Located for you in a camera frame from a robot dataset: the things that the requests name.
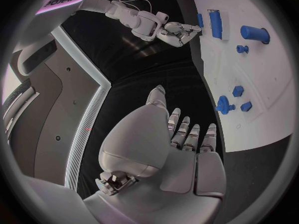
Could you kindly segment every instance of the led light strip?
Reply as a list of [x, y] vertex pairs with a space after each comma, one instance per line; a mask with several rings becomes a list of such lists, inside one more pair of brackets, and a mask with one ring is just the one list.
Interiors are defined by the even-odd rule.
[[107, 93], [108, 92], [102, 87], [98, 88], [80, 121], [67, 161], [64, 183], [66, 188], [77, 191], [78, 177], [84, 149]]
[[75, 0], [75, 1], [70, 1], [70, 2], [60, 0], [60, 4], [59, 5], [54, 4], [53, 5], [54, 7], [49, 7], [49, 8], [42, 7], [35, 15], [38, 15], [40, 13], [44, 13], [44, 12], [47, 12], [47, 11], [52, 11], [52, 10], [55, 10], [55, 9], [58, 9], [58, 8], [70, 6], [70, 5], [79, 3], [81, 1], [83, 1], [83, 0]]

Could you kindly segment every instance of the blue toy part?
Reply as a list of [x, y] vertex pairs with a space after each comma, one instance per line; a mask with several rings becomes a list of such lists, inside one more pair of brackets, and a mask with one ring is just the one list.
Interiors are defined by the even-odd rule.
[[199, 27], [203, 27], [202, 15], [200, 13], [197, 14], [197, 19]]
[[244, 92], [244, 89], [242, 86], [235, 86], [235, 88], [233, 90], [233, 96], [240, 97], [243, 92]]
[[222, 39], [222, 22], [218, 11], [209, 12], [211, 20], [212, 35], [215, 38]]
[[261, 41], [264, 44], [269, 44], [270, 35], [264, 28], [256, 28], [252, 26], [242, 26], [241, 35], [244, 39]]
[[229, 105], [226, 96], [220, 96], [217, 105], [215, 110], [220, 111], [222, 114], [228, 114], [229, 111], [236, 109], [235, 105]]
[[251, 102], [247, 102], [247, 103], [241, 105], [241, 111], [247, 112], [248, 110], [251, 109], [251, 107], [252, 107]]
[[237, 46], [237, 52], [238, 53], [243, 53], [243, 52], [248, 53], [249, 52], [249, 48], [248, 48], [248, 46]]

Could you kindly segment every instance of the robotic arm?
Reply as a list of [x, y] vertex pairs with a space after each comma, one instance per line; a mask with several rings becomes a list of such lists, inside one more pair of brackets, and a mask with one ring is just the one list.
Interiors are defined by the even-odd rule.
[[167, 23], [169, 17], [163, 12], [154, 15], [147, 11], [137, 11], [115, 0], [84, 0], [79, 10], [104, 13], [131, 28], [132, 33], [144, 41], [153, 41], [157, 37], [175, 47], [183, 46], [201, 31], [199, 26]]

